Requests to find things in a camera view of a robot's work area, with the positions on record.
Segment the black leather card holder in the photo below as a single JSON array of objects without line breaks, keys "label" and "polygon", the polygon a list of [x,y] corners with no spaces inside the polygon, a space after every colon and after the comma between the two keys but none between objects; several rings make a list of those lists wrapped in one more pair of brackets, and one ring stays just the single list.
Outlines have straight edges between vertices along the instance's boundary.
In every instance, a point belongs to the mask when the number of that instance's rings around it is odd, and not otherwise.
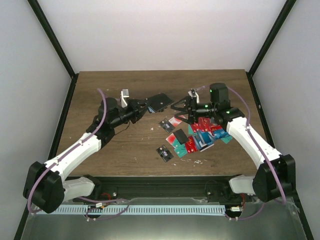
[{"label": "black leather card holder", "polygon": [[162,112],[165,108],[167,108],[174,102],[174,100],[164,92],[148,97],[147,101],[149,102],[149,113]]}]

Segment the plain black card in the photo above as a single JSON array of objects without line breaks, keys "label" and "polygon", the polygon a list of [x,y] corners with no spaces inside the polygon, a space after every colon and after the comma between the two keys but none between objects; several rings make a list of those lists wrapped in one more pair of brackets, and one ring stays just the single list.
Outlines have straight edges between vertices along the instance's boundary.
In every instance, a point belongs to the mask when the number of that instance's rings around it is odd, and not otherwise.
[{"label": "plain black card", "polygon": [[182,129],[176,130],[175,132],[173,132],[173,134],[180,145],[183,145],[189,141],[188,136],[185,134],[185,132]]}]

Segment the white card red circle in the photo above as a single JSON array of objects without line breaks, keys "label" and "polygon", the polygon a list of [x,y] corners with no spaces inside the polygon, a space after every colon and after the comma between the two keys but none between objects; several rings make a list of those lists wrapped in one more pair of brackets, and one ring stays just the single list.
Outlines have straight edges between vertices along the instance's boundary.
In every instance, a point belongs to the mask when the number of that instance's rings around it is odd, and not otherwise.
[{"label": "white card red circle", "polygon": [[178,145],[180,144],[179,141],[177,140],[176,136],[172,133],[170,134],[166,139],[165,139],[171,146],[174,148],[177,148]]}]

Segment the red card with gold text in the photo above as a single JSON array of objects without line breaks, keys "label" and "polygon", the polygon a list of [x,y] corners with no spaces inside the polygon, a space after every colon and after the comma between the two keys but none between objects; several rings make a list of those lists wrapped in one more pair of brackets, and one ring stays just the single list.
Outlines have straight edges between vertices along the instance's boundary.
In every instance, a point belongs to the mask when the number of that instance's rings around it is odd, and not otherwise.
[{"label": "red card with gold text", "polygon": [[194,153],[198,151],[198,148],[193,136],[189,136],[188,141],[184,145],[188,153]]}]

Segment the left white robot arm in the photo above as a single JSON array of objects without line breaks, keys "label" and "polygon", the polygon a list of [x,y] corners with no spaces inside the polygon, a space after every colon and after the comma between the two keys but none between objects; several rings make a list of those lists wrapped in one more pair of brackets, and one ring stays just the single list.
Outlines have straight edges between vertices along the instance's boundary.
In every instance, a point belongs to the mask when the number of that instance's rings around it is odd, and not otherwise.
[{"label": "left white robot arm", "polygon": [[115,128],[131,122],[135,124],[147,112],[151,98],[128,99],[122,107],[113,97],[103,97],[98,114],[86,132],[73,145],[56,157],[28,169],[22,195],[30,213],[37,213],[32,205],[46,213],[54,212],[64,201],[86,197],[97,202],[102,189],[89,178],[67,181],[69,174],[84,160],[101,150],[115,136]]}]

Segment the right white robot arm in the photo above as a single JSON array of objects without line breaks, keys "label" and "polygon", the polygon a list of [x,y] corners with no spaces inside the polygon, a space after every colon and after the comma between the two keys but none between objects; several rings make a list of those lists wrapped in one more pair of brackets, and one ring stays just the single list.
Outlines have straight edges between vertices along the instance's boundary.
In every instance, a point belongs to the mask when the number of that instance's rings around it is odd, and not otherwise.
[{"label": "right white robot arm", "polygon": [[254,176],[238,175],[222,188],[223,198],[229,202],[240,194],[254,195],[262,202],[277,200],[286,204],[286,196],[296,189],[296,162],[290,155],[283,155],[272,147],[251,126],[251,114],[244,114],[231,105],[229,93],[232,88],[216,82],[209,86],[210,101],[200,103],[198,91],[173,103],[176,118],[188,124],[195,124],[200,117],[210,118],[221,126],[246,151],[254,162],[257,172]]}]

